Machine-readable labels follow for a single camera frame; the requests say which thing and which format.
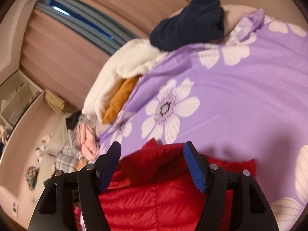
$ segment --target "folded navy blue garment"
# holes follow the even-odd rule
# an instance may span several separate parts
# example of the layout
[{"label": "folded navy blue garment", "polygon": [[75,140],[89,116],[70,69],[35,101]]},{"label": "folded navy blue garment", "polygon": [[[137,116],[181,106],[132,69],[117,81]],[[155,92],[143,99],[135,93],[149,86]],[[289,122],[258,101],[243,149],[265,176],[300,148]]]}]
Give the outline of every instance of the folded navy blue garment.
[{"label": "folded navy blue garment", "polygon": [[224,10],[220,0],[192,0],[179,15],[160,22],[150,34],[150,42],[170,52],[190,43],[223,37]]}]

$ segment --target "electrical outlet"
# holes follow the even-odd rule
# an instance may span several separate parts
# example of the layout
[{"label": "electrical outlet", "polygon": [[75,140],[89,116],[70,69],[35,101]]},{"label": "electrical outlet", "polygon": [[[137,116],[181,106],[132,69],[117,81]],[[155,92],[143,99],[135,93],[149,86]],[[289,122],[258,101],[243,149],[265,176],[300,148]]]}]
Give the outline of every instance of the electrical outlet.
[{"label": "electrical outlet", "polygon": [[18,218],[18,204],[13,202],[13,215]]}]

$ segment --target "red puffer jacket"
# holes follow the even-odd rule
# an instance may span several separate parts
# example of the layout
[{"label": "red puffer jacket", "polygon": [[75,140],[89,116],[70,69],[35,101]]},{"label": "red puffer jacket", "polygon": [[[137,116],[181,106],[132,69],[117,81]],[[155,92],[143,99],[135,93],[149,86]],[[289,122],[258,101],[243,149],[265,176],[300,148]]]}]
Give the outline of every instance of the red puffer jacket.
[{"label": "red puffer jacket", "polygon": [[[255,162],[211,163],[227,171],[255,175]],[[195,188],[183,157],[183,144],[154,139],[118,164],[108,190],[99,196],[112,231],[194,231],[205,195]],[[232,192],[227,192],[221,231],[228,230]]]}]

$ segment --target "pink clothing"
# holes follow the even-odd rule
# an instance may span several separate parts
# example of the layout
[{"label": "pink clothing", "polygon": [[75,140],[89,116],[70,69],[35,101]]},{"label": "pink clothing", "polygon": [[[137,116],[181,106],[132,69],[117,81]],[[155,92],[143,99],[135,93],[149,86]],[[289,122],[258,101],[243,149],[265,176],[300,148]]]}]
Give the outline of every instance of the pink clothing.
[{"label": "pink clothing", "polygon": [[87,160],[94,160],[98,157],[99,144],[96,142],[93,129],[88,124],[79,124],[77,130],[77,146]]}]

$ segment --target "purple bed sheet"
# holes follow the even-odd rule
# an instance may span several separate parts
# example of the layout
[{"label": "purple bed sheet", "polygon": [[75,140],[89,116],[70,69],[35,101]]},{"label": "purple bed sheet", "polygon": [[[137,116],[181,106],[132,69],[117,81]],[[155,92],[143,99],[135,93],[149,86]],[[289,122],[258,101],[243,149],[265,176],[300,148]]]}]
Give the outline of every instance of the purple bed sheet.
[{"label": "purple bed sheet", "polygon": [[259,9],[220,44],[170,53],[138,82],[100,151],[116,140],[123,157],[151,138],[255,159],[279,228],[289,230],[308,202],[307,32]]}]

